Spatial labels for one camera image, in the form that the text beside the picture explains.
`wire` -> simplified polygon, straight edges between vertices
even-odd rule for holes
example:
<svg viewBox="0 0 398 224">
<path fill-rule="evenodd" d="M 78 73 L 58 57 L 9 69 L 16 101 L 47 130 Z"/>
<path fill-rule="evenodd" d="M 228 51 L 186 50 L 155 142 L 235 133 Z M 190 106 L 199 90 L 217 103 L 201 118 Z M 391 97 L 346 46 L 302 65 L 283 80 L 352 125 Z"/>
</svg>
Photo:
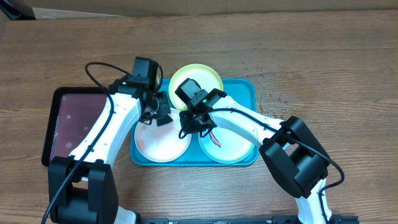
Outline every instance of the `wire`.
<svg viewBox="0 0 398 224">
<path fill-rule="evenodd" d="M 114 65 L 108 64 L 108 63 L 103 63 L 103 62 L 90 62 L 90 63 L 87 63 L 87 64 L 86 64 L 86 66 L 85 66 L 85 71 L 86 71 L 87 75 L 88 75 L 89 78 L 101 89 L 101 91 L 102 91 L 104 94 L 106 94 L 106 96 L 109 98 L 109 102 L 111 103 L 111 110 L 110 110 L 110 112 L 109 112 L 108 118 L 106 119 L 106 121 L 105 121 L 105 123 L 104 123 L 104 126 L 101 128 L 101 130 L 99 131 L 99 133 L 97 134 L 97 136 L 94 138 L 93 142 L 87 147 L 87 150 L 86 150 L 85 153 L 80 157 L 80 159 L 79 159 L 78 162 L 75 164 L 75 166 L 73 167 L 73 169 L 69 172 L 69 174 L 67 175 L 67 177 L 65 178 L 65 180 L 63 180 L 63 182 L 62 182 L 60 188 L 57 190 L 57 192 L 55 193 L 55 195 L 54 195 L 53 198 L 51 199 L 51 202 L 49 203 L 49 206 L 47 207 L 47 209 L 46 209 L 46 211 L 45 211 L 45 213 L 44 213 L 44 216 L 43 216 L 43 219 L 42 219 L 42 224 L 45 224 L 47 218 L 48 218 L 49 215 L 50 215 L 51 209 L 52 209 L 52 208 L 54 207 L 54 205 L 55 205 L 55 201 L 57 200 L 57 198 L 58 198 L 59 195 L 61 194 L 61 191 L 65 188 L 65 186 L 66 186 L 66 185 L 69 183 L 69 181 L 72 179 L 72 177 L 73 177 L 74 173 L 76 172 L 77 168 L 79 168 L 79 167 L 81 166 L 82 162 L 85 160 L 85 158 L 87 157 L 87 155 L 93 150 L 94 145 L 97 143 L 97 141 L 100 139 L 101 135 L 104 133 L 104 131 L 105 131 L 106 127 L 108 126 L 109 122 L 111 121 L 112 115 L 113 115 L 113 113 L 114 113 L 114 104 L 113 104 L 113 100 L 112 100 L 112 98 L 111 98 L 111 95 L 109 94 L 108 90 L 107 90 L 103 85 L 101 85 L 101 84 L 91 75 L 91 73 L 88 71 L 88 67 L 89 67 L 90 65 L 104 65 L 104 66 L 111 67 L 111 68 L 114 68 L 114 69 L 116 69 L 116 70 L 119 70 L 119 71 L 121 71 L 121 72 L 123 72 L 123 73 L 126 74 L 125 76 L 122 77 L 122 79 L 123 79 L 123 78 L 127 78 L 128 75 L 130 75 L 129 72 L 127 72 L 127 71 L 125 71 L 125 70 L 123 70 L 123 69 L 121 69 L 121 68 L 119 68 L 119 67 L 116 67 L 116 66 L 114 66 Z"/>
<path fill-rule="evenodd" d="M 160 70 L 160 81 L 155 89 L 155 94 L 160 90 L 162 83 L 163 83 L 163 68 L 161 65 L 159 65 L 159 70 Z"/>
<path fill-rule="evenodd" d="M 336 187 L 337 185 L 340 185 L 341 183 L 343 183 L 343 181 L 344 181 L 344 179 L 345 179 L 345 175 L 344 175 L 343 169 L 342 169 L 335 161 L 333 161 L 332 159 L 328 158 L 327 156 L 323 155 L 322 153 L 318 152 L 317 150 L 313 149 L 312 147 L 310 147 L 310 146 L 308 146 L 308 145 L 302 143 L 301 141 L 299 141 L 299 140 L 297 140 L 297 139 L 291 137 L 289 134 L 285 134 L 285 133 L 283 133 L 282 131 L 276 130 L 275 128 L 270 127 L 268 124 L 259 121 L 258 119 L 256 119 L 255 117 L 251 116 L 250 114 L 248 114 L 248 113 L 246 113 L 246 112 L 243 112 L 243 111 L 241 111 L 241 110 L 237 110 L 237 109 L 235 109 L 235 108 L 217 108 L 217 109 L 210 109 L 210 110 L 208 110 L 207 112 L 204 112 L 204 113 L 200 113 L 200 114 L 195 115 L 195 116 L 188 122 L 188 124 L 185 125 L 185 127 L 182 128 L 182 129 L 180 130 L 180 132 L 179 132 L 179 134 L 178 134 L 178 137 L 179 137 L 180 139 L 183 139 L 183 138 L 187 135 L 187 132 L 186 132 L 183 136 L 181 136 L 181 133 L 183 132 L 184 129 L 186 129 L 187 127 L 189 127 L 189 126 L 194 122 L 194 120 L 195 120 L 196 118 L 198 118 L 199 116 L 203 116 L 203 115 L 205 115 L 205 114 L 212 113 L 212 112 L 217 112 L 217 111 L 231 111 L 231 112 L 237 112 L 237 113 L 240 113 L 240 114 L 242 114 L 242 115 L 245 115 L 246 117 L 248 117 L 249 119 L 253 120 L 253 121 L 256 122 L 257 124 L 260 124 L 260 125 L 263 126 L 264 128 L 266 128 L 266 129 L 268 129 L 268 130 L 270 130 L 270 131 L 273 131 L 273 132 L 275 132 L 275 133 L 278 134 L 278 135 L 281 135 L 281 136 L 285 137 L 285 138 L 288 139 L 290 142 L 294 142 L 294 143 L 298 144 L 299 146 L 304 147 L 304 148 L 308 149 L 309 151 L 312 151 L 313 153 L 315 153 L 315 154 L 317 154 L 318 156 L 322 157 L 322 159 L 326 160 L 327 162 L 329 162 L 330 164 L 332 164 L 334 167 L 336 167 L 337 171 L 340 173 L 340 176 L 341 176 L 340 180 L 337 181 L 337 182 L 334 182 L 334 183 L 332 183 L 332 184 L 329 184 L 329 185 L 327 185 L 327 186 L 324 186 L 324 187 L 322 187 L 322 188 L 318 191 L 318 197 L 319 197 L 319 201 L 320 201 L 320 203 L 321 203 L 322 216 L 324 217 L 325 222 L 326 222 L 326 223 L 329 223 L 329 221 L 328 221 L 328 219 L 327 219 L 327 215 L 326 215 L 326 213 L 325 213 L 325 208 L 324 208 L 324 206 L 323 206 L 323 200 L 322 200 L 322 195 L 323 195 L 323 193 L 322 193 L 322 192 L 323 192 L 324 190 L 326 190 L 326 189 L 329 189 L 329 188 L 332 188 L 332 187 Z"/>
</svg>

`dark tablet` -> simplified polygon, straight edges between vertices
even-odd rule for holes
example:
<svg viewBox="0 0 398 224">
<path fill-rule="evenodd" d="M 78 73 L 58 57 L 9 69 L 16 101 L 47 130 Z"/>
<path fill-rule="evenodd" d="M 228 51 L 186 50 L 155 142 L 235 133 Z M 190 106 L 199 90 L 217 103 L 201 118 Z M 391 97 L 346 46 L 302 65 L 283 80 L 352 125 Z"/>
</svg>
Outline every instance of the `dark tablet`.
<svg viewBox="0 0 398 224">
<path fill-rule="evenodd" d="M 55 90 L 42 164 L 49 166 L 54 156 L 68 157 L 84 140 L 106 103 L 106 95 L 94 87 L 61 87 Z"/>
</svg>

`white plate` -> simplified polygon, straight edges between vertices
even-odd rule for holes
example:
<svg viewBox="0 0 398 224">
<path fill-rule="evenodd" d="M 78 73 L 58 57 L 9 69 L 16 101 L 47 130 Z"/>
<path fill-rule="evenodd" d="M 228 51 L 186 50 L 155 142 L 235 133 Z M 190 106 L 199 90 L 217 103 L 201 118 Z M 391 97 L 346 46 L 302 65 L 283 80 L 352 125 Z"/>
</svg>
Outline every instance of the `white plate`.
<svg viewBox="0 0 398 224">
<path fill-rule="evenodd" d="M 199 136 L 199 144 L 210 159 L 224 164 L 243 160 L 254 148 L 254 144 L 224 128 L 214 128 L 204 138 Z"/>
<path fill-rule="evenodd" d="M 170 162 L 180 157 L 191 142 L 191 134 L 184 139 L 178 138 L 181 130 L 179 111 L 171 108 L 173 122 L 157 126 L 153 120 L 151 125 L 137 123 L 134 131 L 134 141 L 138 151 L 154 162 Z"/>
</svg>

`cardboard box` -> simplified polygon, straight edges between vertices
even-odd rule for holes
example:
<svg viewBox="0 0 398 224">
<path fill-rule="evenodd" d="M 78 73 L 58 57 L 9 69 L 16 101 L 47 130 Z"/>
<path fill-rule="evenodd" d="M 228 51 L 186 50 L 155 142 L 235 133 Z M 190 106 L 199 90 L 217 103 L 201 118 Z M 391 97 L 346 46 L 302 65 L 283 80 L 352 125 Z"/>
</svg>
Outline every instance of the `cardboard box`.
<svg viewBox="0 0 398 224">
<path fill-rule="evenodd" d="M 120 16 L 398 9 L 396 0 L 29 0 L 29 4 Z"/>
</svg>

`wood grain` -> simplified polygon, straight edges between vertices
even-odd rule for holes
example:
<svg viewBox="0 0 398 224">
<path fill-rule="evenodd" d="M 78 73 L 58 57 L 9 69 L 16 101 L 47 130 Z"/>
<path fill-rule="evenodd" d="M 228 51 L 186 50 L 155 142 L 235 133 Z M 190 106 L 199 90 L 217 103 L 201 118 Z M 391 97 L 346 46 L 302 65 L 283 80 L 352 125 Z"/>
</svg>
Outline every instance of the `wood grain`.
<svg viewBox="0 0 398 224">
<path fill-rule="evenodd" d="M 2 37 L 2 33 L 4 32 L 4 29 L 6 27 L 6 22 L 9 21 L 10 19 L 5 15 L 3 11 L 0 11 L 0 40 Z"/>
<path fill-rule="evenodd" d="M 256 88 L 257 110 L 305 120 L 346 181 L 333 213 L 398 222 L 398 12 L 301 12 L 9 22 L 0 43 L 0 222 L 38 223 L 48 204 L 40 163 L 53 91 L 94 86 L 84 64 L 130 70 L 152 58 L 171 77 L 189 63 Z M 101 83 L 121 74 L 93 67 Z M 120 204 L 143 217 L 296 214 L 259 158 L 249 167 L 139 167 L 123 144 Z M 330 168 L 328 181 L 338 179 Z"/>
</svg>

